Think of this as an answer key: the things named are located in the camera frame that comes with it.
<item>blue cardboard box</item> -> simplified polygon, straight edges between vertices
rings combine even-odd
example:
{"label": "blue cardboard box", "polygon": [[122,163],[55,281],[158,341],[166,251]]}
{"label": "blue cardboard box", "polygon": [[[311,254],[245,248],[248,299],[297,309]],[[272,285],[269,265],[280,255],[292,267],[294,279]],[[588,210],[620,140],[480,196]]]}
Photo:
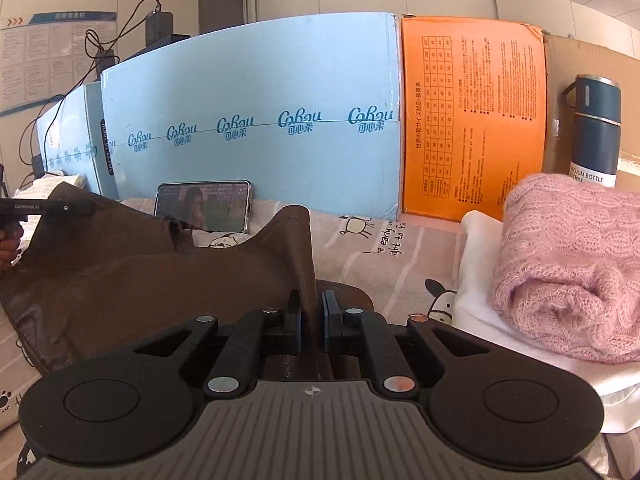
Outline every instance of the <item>blue cardboard box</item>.
{"label": "blue cardboard box", "polygon": [[36,127],[47,171],[82,174],[89,191],[118,200],[104,134],[100,82],[76,88],[39,118]]}
{"label": "blue cardboard box", "polygon": [[249,180],[254,196],[394,218],[401,161],[392,14],[251,23],[160,48],[102,74],[118,192]]}

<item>size chart table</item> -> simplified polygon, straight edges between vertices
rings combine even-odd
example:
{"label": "size chart table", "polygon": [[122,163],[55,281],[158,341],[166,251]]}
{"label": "size chart table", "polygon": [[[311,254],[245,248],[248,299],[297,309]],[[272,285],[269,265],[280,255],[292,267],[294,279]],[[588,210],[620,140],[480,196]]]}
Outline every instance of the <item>size chart table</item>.
{"label": "size chart table", "polygon": [[453,153],[453,60],[450,36],[423,36],[424,171],[422,194],[449,198]]}

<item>black label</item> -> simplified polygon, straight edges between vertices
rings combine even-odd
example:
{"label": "black label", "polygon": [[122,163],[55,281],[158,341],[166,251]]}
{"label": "black label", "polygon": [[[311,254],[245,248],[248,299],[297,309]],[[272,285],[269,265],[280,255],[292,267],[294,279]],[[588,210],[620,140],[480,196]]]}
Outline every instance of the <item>black label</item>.
{"label": "black label", "polygon": [[113,175],[113,164],[111,163],[111,152],[109,151],[109,139],[107,138],[107,127],[104,124],[104,119],[100,120],[100,133],[102,134],[104,156],[107,159],[107,171],[110,175]]}

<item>smartphone frame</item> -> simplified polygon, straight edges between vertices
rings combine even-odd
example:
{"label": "smartphone frame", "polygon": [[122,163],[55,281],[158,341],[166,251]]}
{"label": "smartphone frame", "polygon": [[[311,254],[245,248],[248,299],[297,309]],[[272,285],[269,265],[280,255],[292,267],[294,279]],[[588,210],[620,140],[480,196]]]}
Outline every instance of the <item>smartphone frame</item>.
{"label": "smartphone frame", "polygon": [[246,206],[244,207],[244,228],[240,231],[242,234],[249,232],[249,215],[251,214],[251,200],[254,193],[254,186],[248,180],[202,180],[197,182],[165,182],[158,186],[156,190],[156,203],[154,204],[154,216],[158,210],[158,195],[160,194],[160,188],[162,186],[199,186],[201,184],[247,184],[248,191],[246,195]]}

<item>dark blue thermos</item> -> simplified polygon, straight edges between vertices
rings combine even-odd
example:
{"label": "dark blue thermos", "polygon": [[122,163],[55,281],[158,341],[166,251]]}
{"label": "dark blue thermos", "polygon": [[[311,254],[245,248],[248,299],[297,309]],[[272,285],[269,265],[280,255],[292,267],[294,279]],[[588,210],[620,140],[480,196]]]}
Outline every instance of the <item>dark blue thermos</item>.
{"label": "dark blue thermos", "polygon": [[577,75],[562,92],[575,88],[574,142],[569,175],[614,187],[620,155],[620,85],[597,75]]}

